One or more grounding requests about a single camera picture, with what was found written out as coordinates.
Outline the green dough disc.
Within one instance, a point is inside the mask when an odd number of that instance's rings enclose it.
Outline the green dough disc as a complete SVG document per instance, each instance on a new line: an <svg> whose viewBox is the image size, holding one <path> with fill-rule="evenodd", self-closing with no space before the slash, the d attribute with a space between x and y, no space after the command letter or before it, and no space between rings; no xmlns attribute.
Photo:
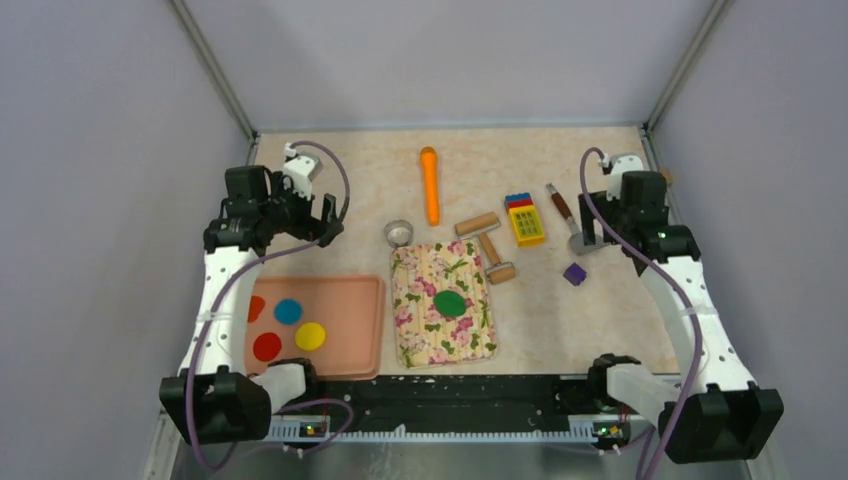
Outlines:
<svg viewBox="0 0 848 480"><path fill-rule="evenodd" d="M435 310L444 317L461 317L467 311L465 298L452 290L442 290L433 297Z"/></svg>

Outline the wooden double-ended roller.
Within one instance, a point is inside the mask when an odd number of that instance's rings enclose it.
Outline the wooden double-ended roller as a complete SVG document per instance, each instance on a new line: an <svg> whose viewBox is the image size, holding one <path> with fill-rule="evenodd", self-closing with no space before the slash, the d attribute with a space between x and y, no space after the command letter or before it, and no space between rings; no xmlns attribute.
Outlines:
<svg viewBox="0 0 848 480"><path fill-rule="evenodd" d="M498 216L492 211L454 225L454 231L459 239L475 237L479 241L489 262L484 273L492 285L498 285L516 277L516 269L513 263L502 259L489 236L489 232L497 229L500 225Z"/></svg>

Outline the floral cutting board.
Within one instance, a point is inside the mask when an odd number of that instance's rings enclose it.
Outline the floral cutting board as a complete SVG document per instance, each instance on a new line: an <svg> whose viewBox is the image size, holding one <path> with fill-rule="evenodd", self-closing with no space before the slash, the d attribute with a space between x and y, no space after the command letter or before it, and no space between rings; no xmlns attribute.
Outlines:
<svg viewBox="0 0 848 480"><path fill-rule="evenodd" d="M499 344L482 250L472 239L409 245L390 256L396 351L407 369L494 358ZM461 317L439 314L433 297L452 290L465 298Z"/></svg>

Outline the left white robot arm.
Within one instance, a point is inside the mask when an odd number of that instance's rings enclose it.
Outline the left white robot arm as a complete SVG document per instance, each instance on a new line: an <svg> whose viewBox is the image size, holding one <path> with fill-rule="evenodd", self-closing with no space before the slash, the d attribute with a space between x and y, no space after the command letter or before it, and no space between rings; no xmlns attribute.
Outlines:
<svg viewBox="0 0 848 480"><path fill-rule="evenodd" d="M327 194L312 214L318 161L295 160L280 171L230 168L219 215L203 232L205 282L196 327L176 375L162 380L159 398L191 445L260 440L285 404L308 413L320 386L310 361L274 361L250 376L246 334L253 288L271 240L287 234L301 247L324 247L342 232L336 199Z"/></svg>

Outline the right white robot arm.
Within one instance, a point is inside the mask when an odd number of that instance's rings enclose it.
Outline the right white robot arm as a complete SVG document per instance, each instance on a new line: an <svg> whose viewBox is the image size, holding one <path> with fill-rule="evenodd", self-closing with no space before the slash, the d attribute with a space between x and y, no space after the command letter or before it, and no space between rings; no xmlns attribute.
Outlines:
<svg viewBox="0 0 848 480"><path fill-rule="evenodd" d="M589 369L587 400L600 412L624 404L640 414L666 438L662 450L677 464L755 459L784 413L782 398L759 386L731 344L691 230L669 221L665 178L629 171L619 180L615 193L579 195L583 238L595 240L601 227L604 241L631 259L684 377L674 387L630 355L603 354Z"/></svg>

